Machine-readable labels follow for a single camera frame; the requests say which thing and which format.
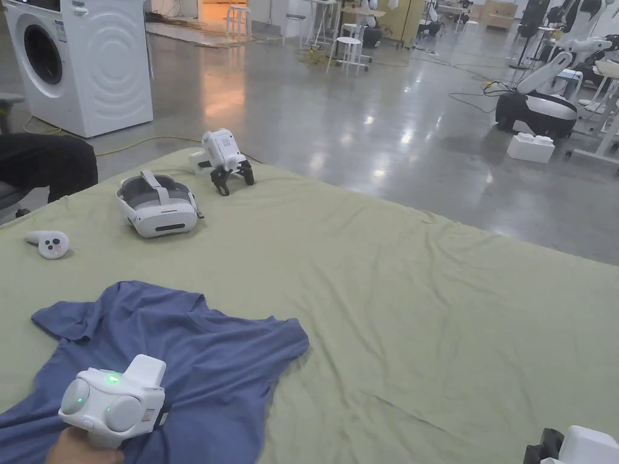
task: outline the t-shirt sleeve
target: t-shirt sleeve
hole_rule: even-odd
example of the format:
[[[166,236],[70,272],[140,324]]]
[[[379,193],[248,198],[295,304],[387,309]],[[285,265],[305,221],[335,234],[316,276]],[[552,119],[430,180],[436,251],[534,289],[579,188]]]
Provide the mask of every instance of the t-shirt sleeve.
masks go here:
[[[101,298],[94,302],[59,301],[50,307],[40,309],[32,315],[32,322],[59,338],[90,339],[105,315],[105,308],[116,298],[122,284],[123,282],[119,282],[108,287]]]
[[[297,319],[273,320],[246,350],[253,358],[254,373],[267,383],[276,382],[290,363],[303,355],[310,341]]]

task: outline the mattress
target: mattress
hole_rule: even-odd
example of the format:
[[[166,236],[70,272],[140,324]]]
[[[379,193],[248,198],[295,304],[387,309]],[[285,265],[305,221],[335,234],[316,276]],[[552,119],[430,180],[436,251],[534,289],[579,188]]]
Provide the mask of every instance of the mattress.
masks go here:
[[[266,165],[256,185],[147,165],[205,215],[142,239],[115,190],[130,171],[0,228],[0,409],[56,340],[30,316],[120,280],[204,293],[231,316],[297,317],[309,352],[281,377],[259,462],[522,462],[544,427],[619,437],[619,270]],[[61,230],[42,259],[31,230]]]

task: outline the gray concrete floor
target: gray concrete floor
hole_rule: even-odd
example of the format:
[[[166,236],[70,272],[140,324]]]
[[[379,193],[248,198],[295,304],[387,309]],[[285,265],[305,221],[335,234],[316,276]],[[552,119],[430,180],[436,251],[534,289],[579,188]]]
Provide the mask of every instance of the gray concrete floor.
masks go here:
[[[487,77],[504,68],[511,34],[483,27],[446,32],[420,46]],[[619,264],[619,180],[615,168],[556,153],[547,165],[512,160],[510,136],[493,113],[449,97],[481,93],[481,80],[428,62],[421,51],[383,44],[369,72],[346,78],[339,68],[301,62],[295,40],[211,49],[152,37],[155,121],[91,139],[98,153],[156,135],[201,138],[226,127],[241,149],[265,163],[456,221],[590,259]],[[0,92],[22,84],[0,19]],[[487,111],[495,99],[461,96]],[[14,124],[27,120],[26,106]],[[32,129],[43,129],[34,122]],[[146,142],[99,158],[105,179],[176,149],[182,140]],[[29,206],[44,202],[33,192]]]

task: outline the blue t-shirt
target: blue t-shirt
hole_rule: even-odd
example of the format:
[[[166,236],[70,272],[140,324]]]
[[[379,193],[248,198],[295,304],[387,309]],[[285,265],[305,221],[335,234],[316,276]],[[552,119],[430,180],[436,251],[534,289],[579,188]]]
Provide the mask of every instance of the blue t-shirt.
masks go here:
[[[0,415],[0,463],[43,463],[65,427],[58,408],[76,374],[124,372],[143,353],[167,364],[171,411],[161,429],[124,442],[125,462],[251,464],[277,379],[309,346],[296,319],[228,317],[201,294],[138,281],[114,284],[93,303],[56,303],[32,320],[61,339],[35,391]]]

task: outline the sticker label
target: sticker label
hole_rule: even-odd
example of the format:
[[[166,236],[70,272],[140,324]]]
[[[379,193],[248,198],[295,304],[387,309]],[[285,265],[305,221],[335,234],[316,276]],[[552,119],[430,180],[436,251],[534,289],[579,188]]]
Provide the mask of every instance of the sticker label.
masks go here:
[[[64,31],[64,22],[54,19],[54,24],[56,24],[58,41],[67,43],[67,33]]]

